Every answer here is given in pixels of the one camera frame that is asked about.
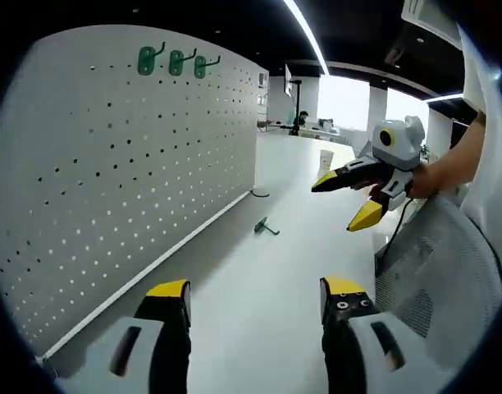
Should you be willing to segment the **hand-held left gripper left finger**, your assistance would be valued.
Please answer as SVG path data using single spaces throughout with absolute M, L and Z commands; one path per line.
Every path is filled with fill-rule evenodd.
M 190 281 L 149 290 L 135 314 L 118 319 L 88 348 L 65 393 L 186 393 L 191 340 Z

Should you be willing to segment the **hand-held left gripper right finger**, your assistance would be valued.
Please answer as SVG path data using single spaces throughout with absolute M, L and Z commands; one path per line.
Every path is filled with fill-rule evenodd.
M 329 393 L 438 393 L 450 380 L 423 338 L 379 311 L 359 284 L 325 276 L 320 290 Z

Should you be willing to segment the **person's right hand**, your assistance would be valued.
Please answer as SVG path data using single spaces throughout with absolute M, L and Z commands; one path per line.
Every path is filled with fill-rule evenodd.
M 437 166 L 421 164 L 413 170 L 412 186 L 408 192 L 411 199 L 427 199 L 440 191 L 441 178 Z

